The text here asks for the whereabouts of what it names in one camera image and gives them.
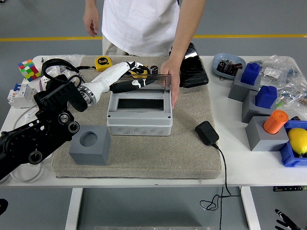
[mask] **small parts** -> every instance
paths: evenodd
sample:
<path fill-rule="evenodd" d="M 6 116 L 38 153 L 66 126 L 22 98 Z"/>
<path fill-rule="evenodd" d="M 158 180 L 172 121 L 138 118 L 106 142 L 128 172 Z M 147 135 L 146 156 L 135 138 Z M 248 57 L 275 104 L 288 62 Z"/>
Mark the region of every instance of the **small parts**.
<path fill-rule="evenodd" d="M 242 68 L 243 68 L 242 63 L 235 63 L 234 61 L 231 60 L 222 59 L 219 62 L 216 70 L 224 74 L 235 76 L 238 69 Z"/>
<path fill-rule="evenodd" d="M 158 74 L 158 69 L 157 66 L 150 66 L 150 74 Z"/>
<path fill-rule="evenodd" d="M 30 108 L 35 105 L 34 95 L 36 89 L 32 89 L 28 84 L 16 84 L 13 90 L 10 90 L 9 104 L 17 109 Z"/>

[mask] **metal part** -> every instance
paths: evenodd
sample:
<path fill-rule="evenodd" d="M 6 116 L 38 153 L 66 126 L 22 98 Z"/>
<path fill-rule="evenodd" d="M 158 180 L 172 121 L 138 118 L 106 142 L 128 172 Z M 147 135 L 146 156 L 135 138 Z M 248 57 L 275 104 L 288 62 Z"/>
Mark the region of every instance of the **metal part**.
<path fill-rule="evenodd" d="M 81 85 L 78 88 L 78 90 L 79 90 L 79 92 L 81 93 L 83 99 L 85 99 L 85 101 L 86 101 L 86 103 L 88 105 L 96 104 L 96 102 L 97 102 L 96 97 L 95 97 L 95 95 L 93 94 L 93 92 L 89 88 L 87 88 L 84 85 Z"/>
<path fill-rule="evenodd" d="M 61 124 L 64 125 L 64 124 L 66 124 L 69 121 L 70 121 L 70 118 L 69 118 L 67 113 L 62 113 L 62 114 L 59 115 L 59 122 Z"/>
<path fill-rule="evenodd" d="M 68 130 L 71 132 L 71 133 L 76 133 L 79 131 L 79 128 L 80 128 L 80 125 L 78 122 L 76 121 L 73 121 L 71 122 L 69 125 L 68 125 Z"/>
<path fill-rule="evenodd" d="M 43 159 L 43 155 L 39 151 L 31 152 L 29 155 L 29 162 L 31 164 L 39 164 Z"/>

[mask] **gray floor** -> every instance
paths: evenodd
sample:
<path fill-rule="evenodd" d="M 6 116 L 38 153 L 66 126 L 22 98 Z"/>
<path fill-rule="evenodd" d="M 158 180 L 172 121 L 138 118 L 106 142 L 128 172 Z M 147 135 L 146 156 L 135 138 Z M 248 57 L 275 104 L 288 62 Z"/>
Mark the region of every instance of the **gray floor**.
<path fill-rule="evenodd" d="M 84 0 L 6 0 L 0 4 L 0 38 L 87 36 L 83 25 L 84 2 Z M 102 10 L 103 1 L 98 2 Z M 307 34 L 306 9 L 305 0 L 207 0 L 196 34 Z M 222 52 L 238 56 L 290 56 L 296 60 L 303 74 L 307 76 L 306 38 L 199 38 L 194 39 L 193 43 L 199 55 L 204 56 L 214 56 Z M 101 41 L 0 42 L 2 108 L 0 125 L 3 124 L 10 108 L 6 99 L 8 93 L 15 83 L 20 83 L 23 79 L 17 64 L 38 55 L 61 54 L 100 55 Z M 288 196 L 290 200 L 292 197 L 299 197 L 298 193 L 293 192 L 286 193 L 285 197 L 281 198 L 276 193 L 269 193 L 267 189 L 271 188 L 252 190 L 253 195 L 257 197 L 256 207 L 259 211 L 260 224 L 265 230 L 273 229 L 275 225 L 271 221 L 266 221 L 267 213 L 272 215 L 272 211 L 267 207 L 278 207 L 288 199 Z M 200 199 L 210 199 L 217 190 L 217 188 L 85 190 L 79 229 L 93 229 L 92 227 L 96 225 L 111 224 L 119 226 L 198 224 L 211 225 L 218 229 L 219 213 L 208 213 L 201 210 L 198 204 Z M 264 195 L 269 195 L 266 200 L 263 199 Z M 35 227 L 63 229 L 66 221 L 64 213 L 68 210 L 69 197 L 70 190 L 2 188 L 0 198 L 9 199 L 14 211 L 8 209 L 4 214 L 5 218 L 4 215 L 0 217 L 0 229 L 35 229 Z M 223 202 L 222 229 L 246 229 L 240 200 L 230 198 Z M 295 207 L 294 204 L 295 202 L 288 204 L 289 212 Z M 26 207 L 35 210 L 34 216 Z M 280 209 L 287 213 L 287 210 L 284 210 L 286 207 L 281 206 Z M 18 218 L 23 220 L 23 215 L 27 221 L 19 222 Z M 304 208 L 300 213 L 296 213 L 296 217 L 299 215 L 301 218 L 298 221 L 304 224 L 306 219 Z M 53 227 L 49 225 L 50 220 L 54 224 Z"/>

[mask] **blue bowl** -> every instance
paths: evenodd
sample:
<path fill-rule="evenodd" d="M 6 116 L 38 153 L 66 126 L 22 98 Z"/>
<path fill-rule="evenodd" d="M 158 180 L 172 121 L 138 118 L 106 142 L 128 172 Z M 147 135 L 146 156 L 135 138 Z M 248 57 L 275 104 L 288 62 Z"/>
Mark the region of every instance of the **blue bowl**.
<path fill-rule="evenodd" d="M 219 63 L 220 63 L 220 61 L 222 59 L 234 61 L 235 63 L 241 63 L 242 66 L 243 66 L 243 70 L 246 67 L 246 62 L 242 58 L 240 58 L 238 56 L 235 56 L 235 55 L 232 55 L 232 54 L 220 53 L 220 54 L 217 54 L 217 55 L 214 56 L 213 64 L 212 64 L 214 73 L 216 73 L 219 76 L 222 76 L 222 77 L 225 77 L 225 78 L 229 78 L 231 80 L 235 79 L 235 76 L 228 75 L 228 74 L 225 74 L 225 73 L 221 73 L 221 72 L 216 70 L 217 66 L 219 65 Z"/>

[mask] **orange cylinder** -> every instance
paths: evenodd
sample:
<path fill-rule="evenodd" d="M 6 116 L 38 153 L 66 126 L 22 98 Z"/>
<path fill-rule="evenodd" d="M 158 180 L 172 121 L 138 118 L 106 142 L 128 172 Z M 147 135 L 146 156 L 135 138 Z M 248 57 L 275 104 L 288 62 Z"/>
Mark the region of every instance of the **orange cylinder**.
<path fill-rule="evenodd" d="M 264 122 L 263 129 L 270 134 L 276 134 L 289 120 L 289 116 L 283 110 L 275 110 Z"/>

